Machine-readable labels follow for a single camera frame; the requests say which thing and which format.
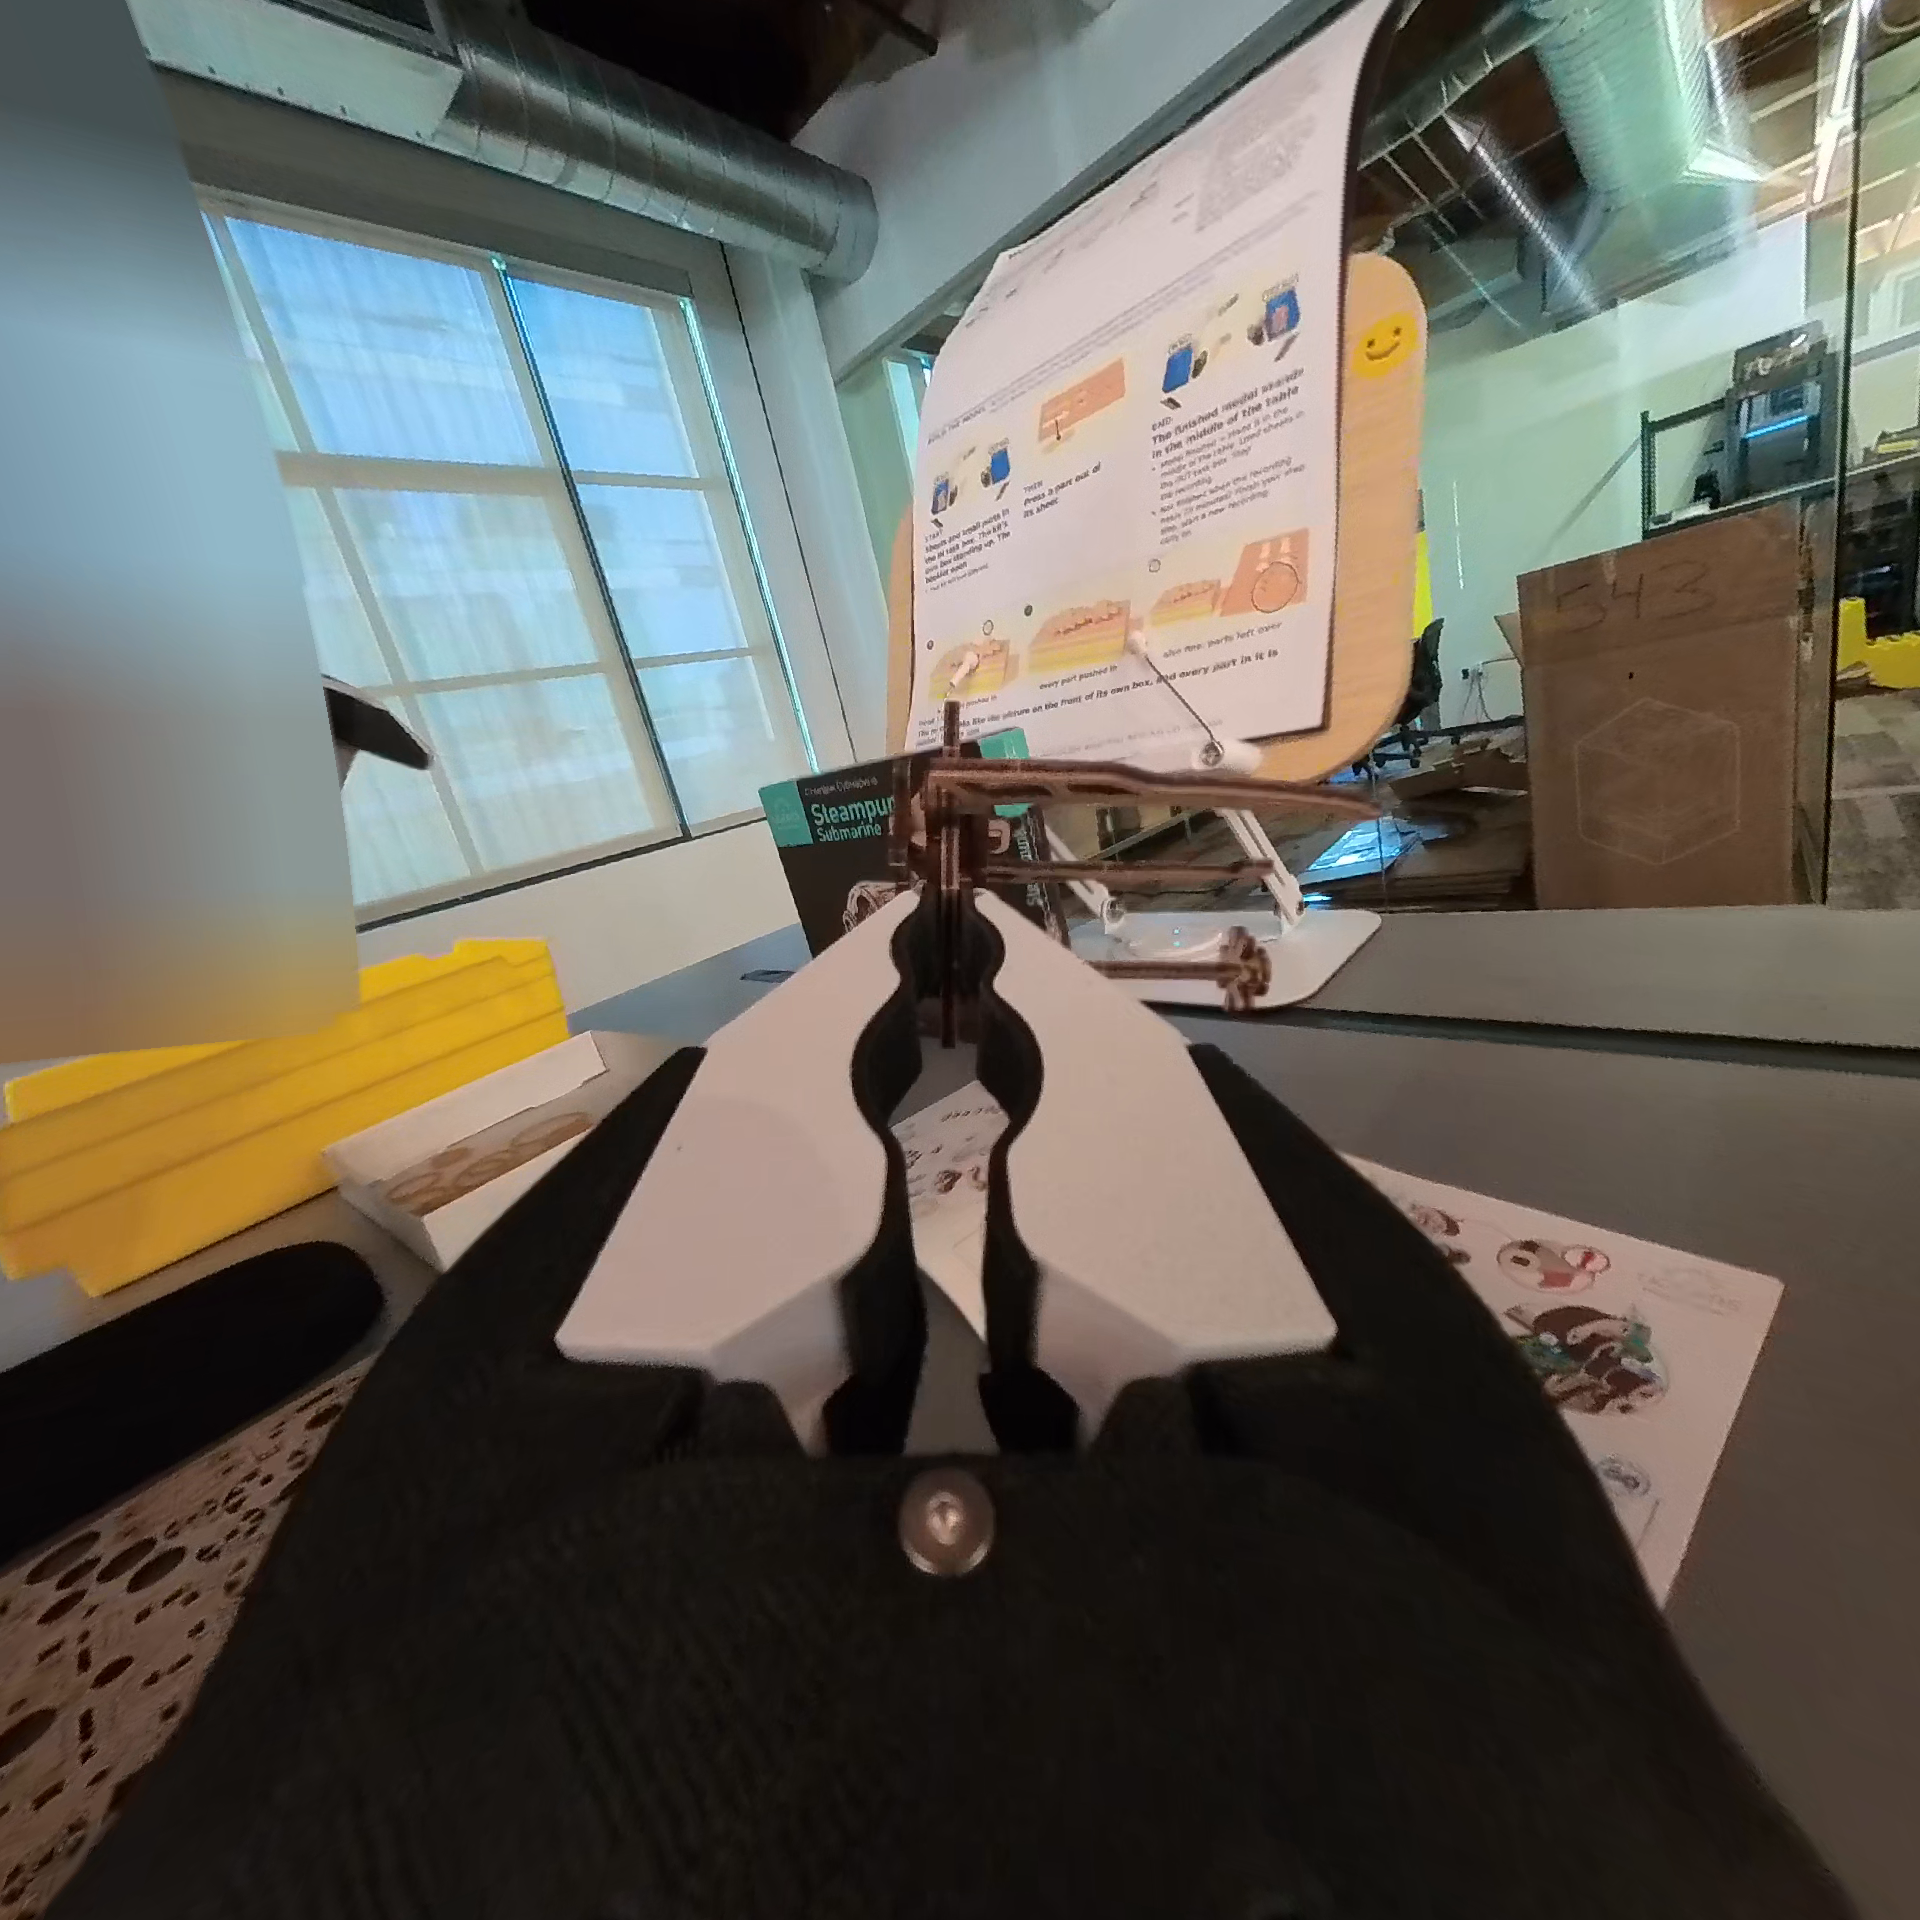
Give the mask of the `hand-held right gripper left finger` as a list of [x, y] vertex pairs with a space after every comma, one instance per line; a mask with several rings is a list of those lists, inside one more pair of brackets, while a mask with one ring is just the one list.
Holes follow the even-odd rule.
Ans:
[[854, 1360], [838, 1287], [874, 1245], [882, 1127], [854, 1046], [900, 987], [903, 894], [703, 1048], [555, 1342], [579, 1363], [678, 1365], [774, 1393], [809, 1452]]

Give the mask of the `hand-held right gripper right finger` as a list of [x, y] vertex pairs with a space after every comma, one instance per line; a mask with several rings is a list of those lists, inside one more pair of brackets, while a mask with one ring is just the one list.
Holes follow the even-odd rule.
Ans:
[[1330, 1350], [1336, 1321], [1179, 1033], [993, 896], [960, 933], [1003, 1114], [979, 1379], [999, 1451], [1069, 1452], [1144, 1379]]

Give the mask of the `wooden laser-cut part sheet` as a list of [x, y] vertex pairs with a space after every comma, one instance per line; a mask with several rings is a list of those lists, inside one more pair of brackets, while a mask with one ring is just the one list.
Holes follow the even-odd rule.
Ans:
[[363, 1359], [4, 1571], [2, 1915], [42, 1917], [195, 1704]]

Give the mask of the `wooden model assembly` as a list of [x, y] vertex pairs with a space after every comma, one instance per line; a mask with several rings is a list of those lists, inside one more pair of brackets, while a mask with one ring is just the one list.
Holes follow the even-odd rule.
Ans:
[[[1312, 909], [1302, 881], [1265, 835], [1259, 809], [1328, 812], [1377, 825], [1379, 809], [1325, 784], [1264, 781], [1259, 751], [1212, 746], [1188, 771], [1109, 760], [991, 755], [960, 743], [958, 707], [939, 746], [898, 760], [887, 833], [889, 873], [925, 916], [925, 981], [914, 987], [926, 1036], [952, 1046], [979, 1031], [982, 973], [966, 928], [1028, 894], [1072, 894], [1092, 929], [1039, 932], [1069, 959], [1155, 1010], [1249, 1017], [1316, 998], [1382, 932], [1369, 909]], [[1227, 866], [1082, 861], [1047, 835], [1049, 811], [1114, 800], [1168, 803], [1219, 816], [1242, 858]]]

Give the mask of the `black model kit box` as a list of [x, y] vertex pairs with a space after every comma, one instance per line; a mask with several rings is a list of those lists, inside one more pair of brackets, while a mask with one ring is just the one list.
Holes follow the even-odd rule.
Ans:
[[[1025, 758], [1026, 738], [1005, 729], [966, 741], [964, 758]], [[762, 814], [781, 855], [811, 955], [878, 914], [900, 894], [919, 894], [939, 877], [939, 835], [926, 826], [925, 778], [937, 751], [853, 762], [825, 775], [761, 788]], [[905, 838], [895, 822], [905, 805]], [[957, 814], [963, 866], [973, 886], [987, 869], [1035, 868], [1049, 859], [1035, 807], [999, 807], [993, 814]], [[1015, 877], [988, 887], [1057, 943], [1068, 943], [1064, 883]]]

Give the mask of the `white cardboard box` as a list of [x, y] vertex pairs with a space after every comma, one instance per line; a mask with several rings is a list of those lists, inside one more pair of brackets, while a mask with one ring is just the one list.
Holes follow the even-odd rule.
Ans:
[[340, 1201], [446, 1274], [611, 1111], [622, 1085], [579, 1036], [323, 1150]]

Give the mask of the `yellow plastic bin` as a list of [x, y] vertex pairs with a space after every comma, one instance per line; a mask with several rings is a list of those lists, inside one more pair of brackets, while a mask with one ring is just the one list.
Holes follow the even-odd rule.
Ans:
[[93, 1053], [4, 1087], [2, 1267], [102, 1299], [333, 1189], [324, 1152], [564, 1043], [539, 940], [360, 969], [306, 1036]]

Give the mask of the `assembly leaflet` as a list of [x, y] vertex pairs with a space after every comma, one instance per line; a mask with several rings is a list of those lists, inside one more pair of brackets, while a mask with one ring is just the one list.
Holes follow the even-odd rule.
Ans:
[[1346, 1156], [1483, 1305], [1667, 1608], [1782, 1303], [1780, 1280]]

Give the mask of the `black office chair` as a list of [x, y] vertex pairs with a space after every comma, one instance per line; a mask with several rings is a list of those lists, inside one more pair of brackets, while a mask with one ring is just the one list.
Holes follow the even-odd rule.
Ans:
[[1388, 745], [1397, 748], [1407, 746], [1410, 741], [1422, 736], [1422, 716], [1439, 707], [1445, 690], [1441, 665], [1443, 636], [1445, 621], [1436, 617], [1428, 621], [1413, 640], [1405, 702], [1394, 727], [1382, 735], [1382, 748]]

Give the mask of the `large window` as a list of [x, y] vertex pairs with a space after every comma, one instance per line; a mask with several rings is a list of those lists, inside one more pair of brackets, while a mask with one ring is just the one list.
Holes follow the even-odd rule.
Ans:
[[429, 758], [346, 781], [363, 928], [745, 826], [818, 768], [686, 276], [203, 205], [321, 667]]

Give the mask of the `brown cardboard box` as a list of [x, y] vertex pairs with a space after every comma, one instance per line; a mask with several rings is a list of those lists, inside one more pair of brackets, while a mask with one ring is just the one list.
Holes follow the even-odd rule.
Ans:
[[1789, 504], [1517, 581], [1539, 909], [1804, 897], [1802, 589]]

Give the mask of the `wooden book stand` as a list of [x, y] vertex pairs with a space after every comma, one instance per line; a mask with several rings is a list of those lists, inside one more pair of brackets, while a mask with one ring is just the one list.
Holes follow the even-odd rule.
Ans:
[[[1385, 280], [1382, 271], [1365, 271], [1355, 259], [1351, 261], [1349, 280], [1355, 292], [1370, 292]], [[1407, 396], [1399, 408], [1399, 415], [1409, 419], [1409, 424], [1392, 424], [1385, 405], [1363, 408], [1358, 447], [1342, 456], [1340, 527], [1346, 534], [1353, 536], [1353, 544], [1342, 551], [1344, 564], [1337, 568], [1333, 600], [1333, 698], [1328, 722], [1317, 733], [1255, 743], [1226, 743], [1218, 736], [1207, 736], [1188, 755], [1188, 762], [1176, 766], [1147, 766], [1121, 758], [1057, 758], [1109, 760], [1151, 773], [1179, 773], [1188, 771], [1206, 748], [1251, 746], [1259, 751], [1258, 776], [1264, 781], [1325, 784], [1340, 795], [1365, 800], [1355, 793], [1353, 784], [1337, 782], [1336, 776], [1377, 743], [1407, 693], [1413, 577], [1416, 571], [1416, 467], [1422, 399], [1425, 371], [1419, 381], [1419, 392]], [[908, 528], [911, 544], [907, 558], [897, 564], [897, 579], [907, 584], [905, 607], [911, 612], [914, 510]], [[911, 639], [913, 623], [907, 628], [897, 628], [895, 681], [889, 687], [889, 743], [907, 753], [925, 753], [939, 746], [943, 727], [939, 741], [931, 748], [911, 751], [903, 743], [911, 701]], [[1267, 820], [1282, 812], [1302, 812], [1308, 825], [1328, 820], [1342, 826], [1355, 825], [1328, 812], [1259, 809], [1265, 835], [1269, 835]], [[1082, 861], [1099, 859], [1127, 866], [1145, 861], [1190, 861], [1212, 868], [1236, 863], [1242, 858], [1227, 825], [1219, 816], [1151, 800], [1114, 800], [1092, 809], [1054, 809], [1049, 811], [1047, 835], [1057, 842], [1061, 854]]]

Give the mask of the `metal storage rack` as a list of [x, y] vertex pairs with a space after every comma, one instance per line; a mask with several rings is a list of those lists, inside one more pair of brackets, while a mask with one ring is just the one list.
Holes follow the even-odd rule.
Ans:
[[[1724, 394], [1667, 415], [1641, 414], [1637, 437], [1641, 536], [1686, 518], [1715, 518], [1829, 483], [1840, 453], [1835, 354], [1819, 321], [1742, 346]], [[1699, 425], [1683, 463], [1686, 493], [1663, 507], [1663, 446]]]

